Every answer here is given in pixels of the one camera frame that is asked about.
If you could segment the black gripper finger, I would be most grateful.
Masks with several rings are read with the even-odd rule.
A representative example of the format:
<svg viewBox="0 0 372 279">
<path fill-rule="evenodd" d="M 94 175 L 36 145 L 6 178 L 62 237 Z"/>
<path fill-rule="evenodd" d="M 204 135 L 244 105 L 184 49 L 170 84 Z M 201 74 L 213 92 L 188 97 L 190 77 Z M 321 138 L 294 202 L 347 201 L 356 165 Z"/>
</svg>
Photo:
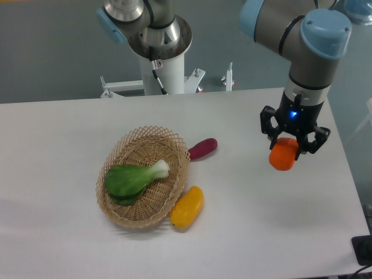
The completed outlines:
<svg viewBox="0 0 372 279">
<path fill-rule="evenodd" d="M 276 119 L 276 113 L 277 111 L 274 108 L 267 105 L 260 112 L 261 132 L 266 134 L 270 141 L 269 149 L 274 148 L 280 134 L 280 126 L 274 127 L 271 121 L 272 119 Z"/>
<path fill-rule="evenodd" d="M 298 150 L 295 155 L 295 160 L 298 160 L 300 155 L 305 155 L 308 152 L 315 154 L 323 144 L 328 140 L 331 130 L 325 127 L 314 126 L 314 140 L 309 142 L 308 133 L 303 133 L 301 130 L 296 130 L 295 136 L 298 143 Z"/>
</svg>

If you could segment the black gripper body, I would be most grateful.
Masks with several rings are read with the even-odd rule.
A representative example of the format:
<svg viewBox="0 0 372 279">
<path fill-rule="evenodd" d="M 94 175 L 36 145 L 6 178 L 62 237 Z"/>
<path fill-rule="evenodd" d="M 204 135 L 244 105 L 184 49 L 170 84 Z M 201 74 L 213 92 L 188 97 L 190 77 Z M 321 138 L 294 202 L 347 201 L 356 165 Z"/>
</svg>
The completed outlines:
<svg viewBox="0 0 372 279">
<path fill-rule="evenodd" d="M 279 108 L 275 113 L 277 127 L 275 128 L 276 137 L 287 133 L 296 137 L 304 137 L 310 133 L 318 132 L 317 119 L 324 102 L 306 106 L 304 98 L 300 97 L 299 103 L 294 98 L 290 98 L 285 90 L 281 97 Z"/>
</svg>

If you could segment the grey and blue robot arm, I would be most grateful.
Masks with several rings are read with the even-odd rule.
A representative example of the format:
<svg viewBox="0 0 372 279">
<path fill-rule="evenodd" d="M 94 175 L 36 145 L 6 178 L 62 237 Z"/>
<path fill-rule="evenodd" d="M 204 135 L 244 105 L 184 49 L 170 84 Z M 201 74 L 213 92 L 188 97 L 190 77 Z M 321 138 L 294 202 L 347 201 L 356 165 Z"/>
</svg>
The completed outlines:
<svg viewBox="0 0 372 279">
<path fill-rule="evenodd" d="M 297 155 L 316 153 L 328 140 L 330 130 L 317 118 L 352 32 L 333 7 L 334 1 L 246 1 L 241 9 L 241 30 L 291 62 L 279 107 L 260 113 L 271 147 L 282 133 L 295 137 Z M 199 83 L 184 75 L 191 28 L 173 1 L 105 1 L 96 15 L 114 42 L 128 42 L 138 56 L 146 95 L 196 91 Z"/>
</svg>

